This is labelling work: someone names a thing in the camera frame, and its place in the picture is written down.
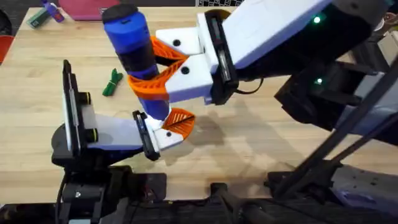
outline pink object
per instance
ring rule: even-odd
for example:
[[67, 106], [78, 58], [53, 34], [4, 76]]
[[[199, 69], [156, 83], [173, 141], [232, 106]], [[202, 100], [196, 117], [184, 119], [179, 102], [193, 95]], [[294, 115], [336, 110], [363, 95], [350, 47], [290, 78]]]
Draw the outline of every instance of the pink object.
[[58, 0], [62, 9], [74, 20], [100, 21], [102, 13], [119, 4], [118, 0]]

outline green object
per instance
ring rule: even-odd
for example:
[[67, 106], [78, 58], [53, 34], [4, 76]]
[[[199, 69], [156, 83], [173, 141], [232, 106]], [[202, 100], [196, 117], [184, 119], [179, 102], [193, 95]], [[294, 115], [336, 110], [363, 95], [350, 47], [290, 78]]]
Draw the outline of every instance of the green object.
[[315, 18], [313, 18], [313, 22], [314, 23], [320, 23], [321, 22], [321, 17], [316, 16]]
[[322, 82], [323, 82], [323, 80], [321, 78], [317, 78], [317, 80], [315, 80], [314, 83], [317, 84], [317, 85], [321, 85]]
[[26, 23], [33, 29], [36, 29], [40, 27], [41, 25], [44, 24], [45, 21], [47, 21], [49, 18], [51, 18], [51, 15], [47, 12], [45, 8], [42, 8], [39, 12], [34, 14], [31, 18], [29, 18]]
[[312, 23], [317, 25], [326, 19], [326, 15], [324, 13], [319, 13], [312, 17]]
[[104, 95], [104, 96], [113, 96], [113, 93], [114, 93], [118, 83], [120, 82], [120, 80], [122, 80], [122, 78], [123, 78], [123, 74], [122, 73], [118, 73], [116, 68], [114, 68], [112, 70], [111, 80], [106, 85], [106, 88], [102, 92], [102, 95]]

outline screw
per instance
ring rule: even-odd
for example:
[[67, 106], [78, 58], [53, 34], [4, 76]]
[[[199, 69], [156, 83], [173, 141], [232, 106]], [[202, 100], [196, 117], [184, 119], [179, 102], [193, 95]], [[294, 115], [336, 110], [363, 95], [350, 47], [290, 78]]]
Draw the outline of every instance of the screw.
[[182, 67], [181, 68], [181, 73], [183, 73], [184, 75], [188, 74], [189, 73], [189, 68], [186, 67], [186, 66]]
[[174, 47], [178, 47], [179, 45], [181, 45], [181, 41], [176, 39], [173, 41], [173, 45], [174, 45]]

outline red object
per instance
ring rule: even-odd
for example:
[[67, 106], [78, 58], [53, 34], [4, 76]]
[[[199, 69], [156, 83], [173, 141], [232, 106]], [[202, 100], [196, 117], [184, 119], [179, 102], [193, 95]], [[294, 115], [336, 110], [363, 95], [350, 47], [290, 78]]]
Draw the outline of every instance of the red object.
[[13, 40], [13, 36], [0, 35], [0, 63], [2, 63], [2, 61], [6, 57], [8, 49], [10, 48]]
[[100, 21], [102, 13], [119, 4], [118, 0], [58, 0], [62, 9], [74, 20]]

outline black strap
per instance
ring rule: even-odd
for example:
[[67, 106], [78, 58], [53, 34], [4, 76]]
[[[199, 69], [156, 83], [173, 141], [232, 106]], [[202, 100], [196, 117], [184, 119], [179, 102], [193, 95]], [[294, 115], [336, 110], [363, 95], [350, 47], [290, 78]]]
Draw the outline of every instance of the black strap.
[[242, 90], [235, 90], [235, 93], [239, 93], [239, 94], [242, 94], [242, 95], [253, 94], [253, 93], [259, 91], [259, 89], [260, 89], [260, 87], [262, 86], [262, 83], [263, 83], [263, 82], [264, 82], [264, 79], [262, 78], [262, 79], [260, 80], [260, 85], [259, 85], [255, 90], [253, 90], [253, 91], [246, 92], [246, 91], [242, 91]]

